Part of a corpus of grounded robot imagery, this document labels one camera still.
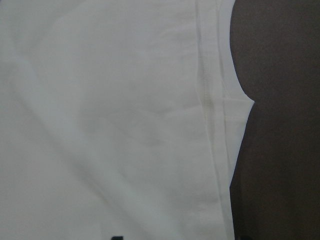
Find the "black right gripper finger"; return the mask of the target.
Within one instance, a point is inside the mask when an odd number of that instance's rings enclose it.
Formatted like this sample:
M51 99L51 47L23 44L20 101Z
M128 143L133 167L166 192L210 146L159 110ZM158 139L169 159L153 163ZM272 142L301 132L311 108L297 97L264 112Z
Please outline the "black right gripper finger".
M112 236L111 240L124 240L123 236Z

